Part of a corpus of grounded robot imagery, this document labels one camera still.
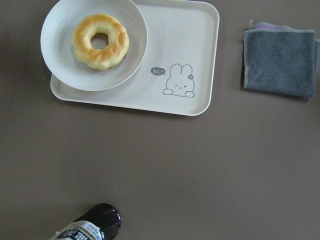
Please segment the tea bottle white cap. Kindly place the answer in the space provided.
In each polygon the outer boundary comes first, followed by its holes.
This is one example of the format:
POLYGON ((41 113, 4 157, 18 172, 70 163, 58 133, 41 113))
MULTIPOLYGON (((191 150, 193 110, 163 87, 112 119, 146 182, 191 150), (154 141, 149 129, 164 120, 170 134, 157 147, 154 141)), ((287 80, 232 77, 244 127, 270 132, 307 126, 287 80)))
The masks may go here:
POLYGON ((57 231, 52 240, 113 240, 121 229, 119 211, 111 204, 99 203, 84 215, 57 231))

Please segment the cream rabbit tray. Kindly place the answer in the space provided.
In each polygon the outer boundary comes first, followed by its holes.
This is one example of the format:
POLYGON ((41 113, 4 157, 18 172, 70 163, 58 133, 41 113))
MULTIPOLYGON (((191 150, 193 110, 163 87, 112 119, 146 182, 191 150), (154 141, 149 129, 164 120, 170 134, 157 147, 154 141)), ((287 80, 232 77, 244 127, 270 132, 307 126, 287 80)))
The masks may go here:
POLYGON ((147 48, 138 71, 103 91, 83 91, 51 77, 61 100, 196 116, 210 105, 219 31, 211 4, 188 0, 138 0, 147 48))

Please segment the grey folded cloth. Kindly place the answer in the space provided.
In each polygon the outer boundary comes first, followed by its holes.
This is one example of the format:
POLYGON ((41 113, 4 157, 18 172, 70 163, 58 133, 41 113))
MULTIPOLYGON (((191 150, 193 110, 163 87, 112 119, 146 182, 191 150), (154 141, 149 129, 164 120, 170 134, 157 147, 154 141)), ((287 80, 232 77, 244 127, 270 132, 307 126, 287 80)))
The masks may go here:
POLYGON ((243 87, 313 98, 319 59, 314 30, 258 22, 243 33, 243 87))

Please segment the white round plate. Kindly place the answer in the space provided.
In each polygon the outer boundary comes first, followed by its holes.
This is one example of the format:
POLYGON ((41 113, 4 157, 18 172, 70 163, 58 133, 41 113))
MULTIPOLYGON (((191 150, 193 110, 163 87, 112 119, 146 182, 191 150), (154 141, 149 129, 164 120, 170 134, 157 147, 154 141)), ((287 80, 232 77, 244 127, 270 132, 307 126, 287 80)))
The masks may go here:
POLYGON ((131 0, 60 0, 48 13, 41 30, 40 46, 48 69, 64 84, 83 91, 103 91, 128 80, 139 68, 148 42, 145 19, 131 0), (72 46, 72 33, 81 20, 94 14, 116 18, 127 30, 128 52, 107 70, 80 62, 72 46))

